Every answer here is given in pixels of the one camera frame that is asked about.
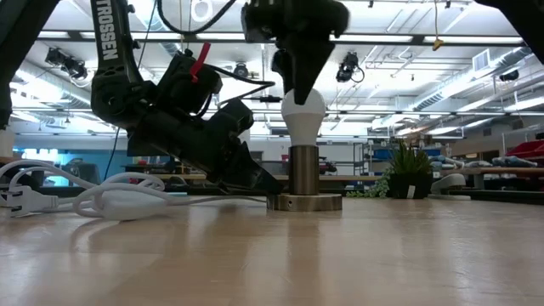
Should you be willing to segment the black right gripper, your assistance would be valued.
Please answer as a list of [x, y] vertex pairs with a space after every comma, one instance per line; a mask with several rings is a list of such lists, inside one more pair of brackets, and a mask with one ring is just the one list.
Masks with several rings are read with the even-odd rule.
[[296, 105], [306, 103], [335, 48], [330, 35], [340, 37], [349, 17], [348, 8], [333, 0], [252, 0], [241, 9], [247, 42], [279, 41], [271, 70], [281, 76], [284, 93], [294, 94]]

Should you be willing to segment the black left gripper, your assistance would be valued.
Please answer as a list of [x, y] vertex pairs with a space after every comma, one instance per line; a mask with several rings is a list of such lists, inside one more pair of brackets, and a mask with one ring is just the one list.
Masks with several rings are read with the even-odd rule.
[[279, 195], [283, 184], [254, 161], [247, 143], [238, 139], [252, 124], [252, 111], [238, 99], [208, 120], [154, 108], [129, 132], [127, 154], [172, 156], [215, 184]]

